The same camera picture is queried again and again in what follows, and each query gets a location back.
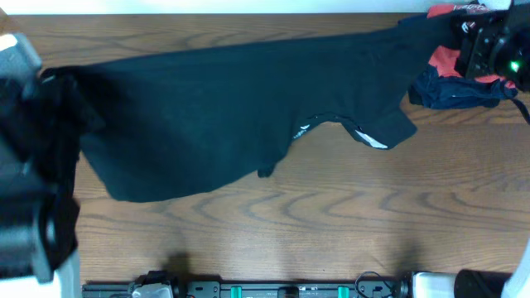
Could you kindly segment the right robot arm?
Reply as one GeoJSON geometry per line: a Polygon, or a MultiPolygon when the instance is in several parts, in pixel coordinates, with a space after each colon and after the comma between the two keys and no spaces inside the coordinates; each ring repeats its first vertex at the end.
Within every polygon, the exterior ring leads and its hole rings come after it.
{"type": "MultiPolygon", "coordinates": [[[[494,108],[512,102],[524,119],[527,106],[517,98],[529,90],[529,3],[512,1],[504,10],[488,4],[439,4],[427,18],[454,12],[451,28],[458,44],[438,48],[425,72],[408,90],[411,103],[447,110],[494,108]]],[[[529,254],[512,275],[461,270],[456,274],[413,272],[395,286],[395,297],[527,297],[529,254]]]]}

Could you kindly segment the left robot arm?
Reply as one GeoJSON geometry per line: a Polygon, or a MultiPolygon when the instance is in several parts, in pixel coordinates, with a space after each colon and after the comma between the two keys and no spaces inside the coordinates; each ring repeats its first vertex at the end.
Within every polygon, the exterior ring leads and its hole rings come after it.
{"type": "Polygon", "coordinates": [[[93,123],[70,79],[45,79],[27,37],[1,35],[1,295],[79,297],[73,197],[80,136],[93,123]]]}

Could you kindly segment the black pants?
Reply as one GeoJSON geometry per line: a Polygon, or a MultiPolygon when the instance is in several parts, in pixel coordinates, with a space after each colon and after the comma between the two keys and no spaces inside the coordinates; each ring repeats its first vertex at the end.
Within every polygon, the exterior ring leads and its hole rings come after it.
{"type": "Polygon", "coordinates": [[[104,122],[81,148],[117,200],[151,202],[272,174],[290,145],[325,122],[389,150],[415,125],[407,89],[449,16],[362,34],[177,51],[45,71],[67,79],[104,122]]]}

